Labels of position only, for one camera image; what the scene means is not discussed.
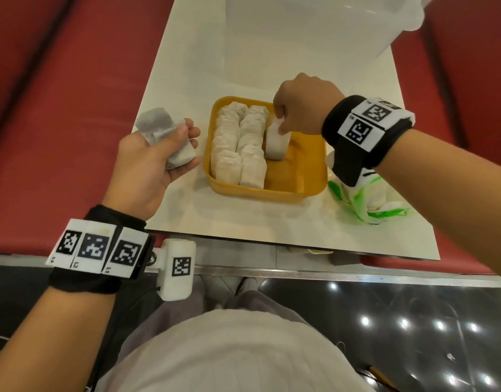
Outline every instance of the tabletop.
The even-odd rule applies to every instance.
[[[175,118],[192,118],[205,132],[198,139],[201,156],[211,108],[218,98],[239,96],[271,102],[274,96],[271,91],[235,85],[225,78],[224,4],[225,0],[175,0],[139,110],[162,106]],[[358,93],[403,104],[390,49],[360,77],[348,80],[342,74],[333,81],[348,95]],[[201,168],[168,188],[147,228],[439,260],[432,226],[417,213],[373,226],[359,222],[327,189],[297,205],[227,197],[211,190]]]

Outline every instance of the hand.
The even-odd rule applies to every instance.
[[[307,135],[320,135],[325,118],[345,98],[330,81],[309,77],[304,72],[281,84],[274,96],[274,114],[283,118],[278,132],[284,135],[298,131]]]
[[[185,123],[154,146],[149,146],[139,131],[124,137],[102,204],[142,220],[154,216],[169,184],[200,164],[200,158],[195,157],[186,165],[165,170],[167,158],[181,149],[185,140],[198,147],[195,137],[200,129],[188,118]]]

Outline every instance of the red cushion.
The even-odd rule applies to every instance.
[[[0,116],[66,0],[0,0]]]
[[[48,255],[101,201],[173,1],[76,1],[0,135],[0,252]]]
[[[501,165],[501,0],[434,0],[427,16],[469,149]]]
[[[421,32],[404,32],[392,45],[405,107],[416,113],[416,129],[455,143]],[[493,274],[468,253],[451,243],[435,229],[440,261],[416,261],[391,257],[361,256],[365,265],[381,268],[448,272],[454,274]]]

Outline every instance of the yellow plastic tray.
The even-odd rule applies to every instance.
[[[272,103],[260,100],[227,96],[216,101],[212,107],[209,137],[203,155],[203,170],[215,192],[262,201],[299,203],[306,197],[317,195],[325,189],[327,185],[325,140],[321,136],[304,135],[299,132],[292,132],[285,159],[281,161],[266,159],[267,174],[265,175],[264,190],[216,181],[211,175],[210,156],[212,140],[215,137],[216,118],[218,111],[232,102],[243,103],[249,107],[252,105],[266,106],[270,112],[270,117],[265,125],[267,127],[274,115]]]

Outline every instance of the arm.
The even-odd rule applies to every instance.
[[[325,118],[344,98],[317,77],[299,74],[285,81],[274,98],[276,116],[285,117],[280,133],[321,134]],[[501,275],[500,166],[410,130],[375,170],[424,218]]]
[[[187,138],[198,146],[193,138],[200,135],[199,129],[191,120],[186,123],[187,127],[152,147],[138,132],[123,138],[103,205],[144,226],[143,221],[156,213],[167,186],[200,164],[195,158],[177,169],[165,170],[166,159],[182,148]],[[83,282],[102,277],[61,269],[55,269],[53,275],[55,271],[69,282],[76,280],[74,273]],[[0,353],[0,392],[82,392],[115,297],[48,288]]]
[[[501,167],[410,130],[375,170],[431,224],[501,275]]]

